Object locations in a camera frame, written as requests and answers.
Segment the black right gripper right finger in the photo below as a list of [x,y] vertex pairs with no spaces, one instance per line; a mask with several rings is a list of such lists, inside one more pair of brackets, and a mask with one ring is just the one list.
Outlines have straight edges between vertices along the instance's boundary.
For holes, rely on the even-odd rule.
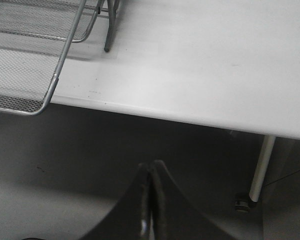
[[176,185],[165,163],[150,165],[150,205],[156,240],[233,240],[202,215]]

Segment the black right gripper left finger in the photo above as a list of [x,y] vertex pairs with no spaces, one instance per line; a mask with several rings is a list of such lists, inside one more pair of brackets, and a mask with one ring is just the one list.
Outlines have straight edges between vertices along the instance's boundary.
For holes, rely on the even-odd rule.
[[152,177],[149,165],[138,165],[136,176],[113,209],[82,240],[148,240],[151,229]]

